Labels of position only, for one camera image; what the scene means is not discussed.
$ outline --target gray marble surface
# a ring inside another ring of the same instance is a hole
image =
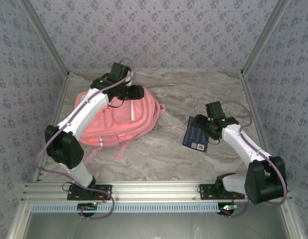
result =
[[[70,74],[70,83],[62,106],[60,120],[73,109],[78,93],[89,88],[90,80],[100,74]],[[237,101],[248,106],[240,79],[229,74],[207,71],[138,72],[135,83],[147,87],[166,112],[148,134],[132,141],[121,160],[115,159],[120,147],[104,149],[87,165],[97,181],[158,181],[158,180],[214,180],[228,172],[246,173],[246,166],[237,153],[224,141],[208,145],[207,153],[182,147],[189,116],[206,114],[205,104],[214,101]],[[223,105],[227,116],[234,116],[240,124],[248,123],[248,112],[235,104]],[[254,125],[248,135],[259,144]],[[92,148],[83,146],[85,157]],[[46,167],[59,169],[48,159]],[[68,179],[43,174],[41,182],[65,182]]]

